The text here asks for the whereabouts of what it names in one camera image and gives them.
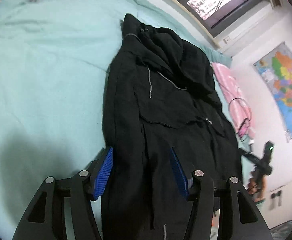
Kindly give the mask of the person's right hand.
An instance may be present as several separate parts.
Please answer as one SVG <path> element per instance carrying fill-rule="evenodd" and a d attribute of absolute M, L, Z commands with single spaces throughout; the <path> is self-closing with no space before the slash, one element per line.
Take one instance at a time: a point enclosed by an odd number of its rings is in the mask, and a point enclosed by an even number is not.
<path fill-rule="evenodd" d="M 262 180 L 260 181 L 260 185 L 257 185 L 253 177 L 249 179 L 247 191 L 250 195 L 253 195 L 255 203 L 262 202 L 265 200 L 266 188 L 267 188 L 266 176 L 263 176 Z"/>

